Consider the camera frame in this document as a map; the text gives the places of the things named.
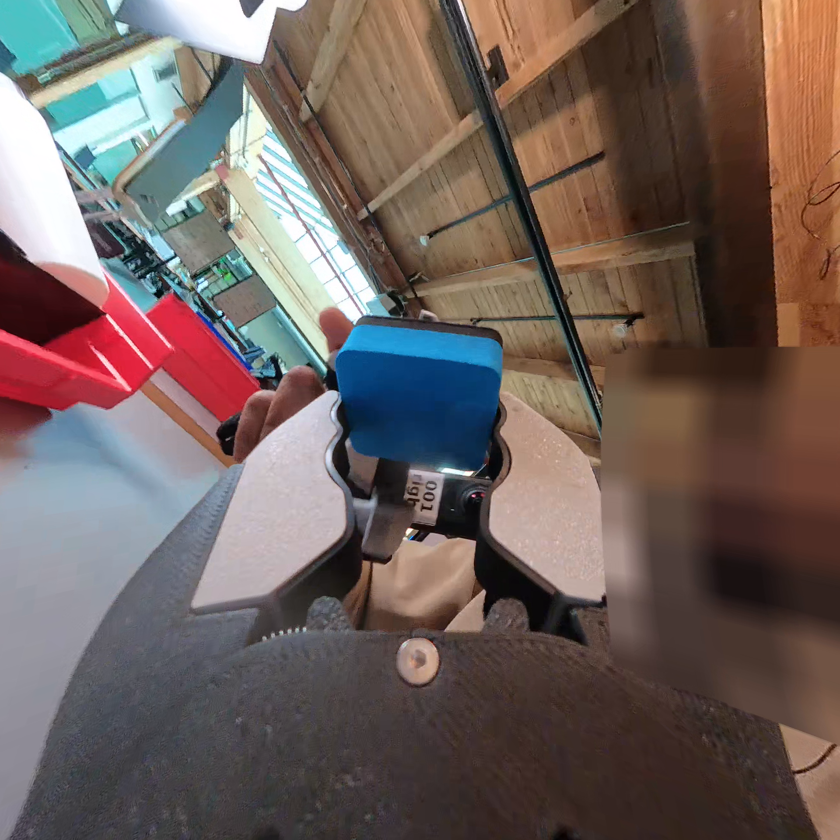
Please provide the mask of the red plastic bin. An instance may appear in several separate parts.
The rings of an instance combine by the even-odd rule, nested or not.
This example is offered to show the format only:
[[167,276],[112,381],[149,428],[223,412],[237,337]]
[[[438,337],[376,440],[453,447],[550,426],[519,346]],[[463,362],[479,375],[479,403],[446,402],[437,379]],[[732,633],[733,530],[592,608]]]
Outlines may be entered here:
[[1,235],[1,397],[49,410],[112,408],[174,347],[105,271],[32,262]]

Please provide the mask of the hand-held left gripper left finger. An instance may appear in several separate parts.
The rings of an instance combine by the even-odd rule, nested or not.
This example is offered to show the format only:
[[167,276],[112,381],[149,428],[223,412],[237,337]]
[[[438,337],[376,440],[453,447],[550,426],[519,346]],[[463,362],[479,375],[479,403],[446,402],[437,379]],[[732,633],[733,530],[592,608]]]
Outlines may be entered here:
[[196,587],[197,614],[305,614],[358,581],[353,497],[333,463],[340,397],[325,392],[247,457]]

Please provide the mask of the blue black foam block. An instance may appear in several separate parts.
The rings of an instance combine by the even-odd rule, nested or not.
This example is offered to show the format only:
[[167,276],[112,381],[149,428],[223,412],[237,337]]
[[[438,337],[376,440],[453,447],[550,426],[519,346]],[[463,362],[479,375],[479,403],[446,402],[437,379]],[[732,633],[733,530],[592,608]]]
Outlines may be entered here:
[[362,456],[476,471],[501,390],[498,331],[409,318],[360,318],[334,369],[349,440]]

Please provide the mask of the brown board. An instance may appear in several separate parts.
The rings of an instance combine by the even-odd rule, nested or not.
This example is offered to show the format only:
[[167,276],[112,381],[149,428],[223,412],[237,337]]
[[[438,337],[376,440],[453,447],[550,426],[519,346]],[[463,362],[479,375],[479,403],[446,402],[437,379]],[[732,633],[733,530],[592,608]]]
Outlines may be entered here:
[[162,237],[193,277],[235,249],[230,233],[206,209],[166,229]]
[[242,280],[213,297],[213,306],[221,311],[235,329],[240,329],[277,306],[277,300],[258,276]]

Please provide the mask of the person's right hand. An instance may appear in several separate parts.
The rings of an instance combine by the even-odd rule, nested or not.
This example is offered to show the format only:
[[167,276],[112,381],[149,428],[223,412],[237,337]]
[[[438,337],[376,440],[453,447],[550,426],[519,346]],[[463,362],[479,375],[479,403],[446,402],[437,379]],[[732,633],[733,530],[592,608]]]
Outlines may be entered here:
[[[352,322],[338,308],[326,308],[319,314],[319,326],[328,346],[328,361],[334,362],[337,352],[349,338]],[[232,458],[241,464],[270,433],[327,390],[323,378],[312,368],[297,366],[284,374],[275,391],[259,391],[251,395],[239,413],[233,442]]]

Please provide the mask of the person's right forearm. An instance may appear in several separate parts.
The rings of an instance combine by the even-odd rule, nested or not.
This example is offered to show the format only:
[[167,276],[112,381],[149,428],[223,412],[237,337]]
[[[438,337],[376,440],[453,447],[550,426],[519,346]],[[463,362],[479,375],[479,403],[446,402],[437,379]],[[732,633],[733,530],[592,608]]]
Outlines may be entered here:
[[352,626],[478,632],[485,622],[485,591],[476,578],[475,552],[473,541],[433,535],[422,542],[403,540],[386,563],[364,561],[343,600]]

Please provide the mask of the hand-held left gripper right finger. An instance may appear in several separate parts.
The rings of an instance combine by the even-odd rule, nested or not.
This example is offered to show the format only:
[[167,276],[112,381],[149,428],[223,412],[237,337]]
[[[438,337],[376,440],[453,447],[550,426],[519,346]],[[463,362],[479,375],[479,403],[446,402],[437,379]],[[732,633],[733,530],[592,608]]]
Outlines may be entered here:
[[494,478],[479,513],[475,572],[490,599],[604,596],[601,490],[569,435],[508,392],[491,439]]

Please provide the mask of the white water bottle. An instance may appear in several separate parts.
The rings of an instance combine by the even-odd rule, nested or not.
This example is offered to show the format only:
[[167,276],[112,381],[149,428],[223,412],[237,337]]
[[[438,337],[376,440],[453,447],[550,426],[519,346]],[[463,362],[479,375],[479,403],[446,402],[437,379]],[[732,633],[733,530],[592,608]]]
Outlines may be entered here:
[[46,121],[1,76],[1,229],[28,260],[99,309],[109,284]]

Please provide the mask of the red storage bin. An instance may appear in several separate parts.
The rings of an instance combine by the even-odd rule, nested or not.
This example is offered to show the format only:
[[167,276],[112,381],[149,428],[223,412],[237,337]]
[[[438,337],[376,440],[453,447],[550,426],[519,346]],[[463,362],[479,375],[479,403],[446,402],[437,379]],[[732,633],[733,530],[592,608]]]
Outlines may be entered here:
[[147,319],[173,348],[163,371],[219,422],[239,413],[259,391],[241,358],[175,294],[158,301]]

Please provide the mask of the person's beige hoodie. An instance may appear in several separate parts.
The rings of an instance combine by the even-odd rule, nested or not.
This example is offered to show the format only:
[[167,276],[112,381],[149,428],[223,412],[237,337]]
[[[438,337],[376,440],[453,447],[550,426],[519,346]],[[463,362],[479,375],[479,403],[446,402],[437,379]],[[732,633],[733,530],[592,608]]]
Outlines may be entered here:
[[822,767],[838,755],[838,745],[803,731],[780,725],[785,749],[794,775],[804,775]]

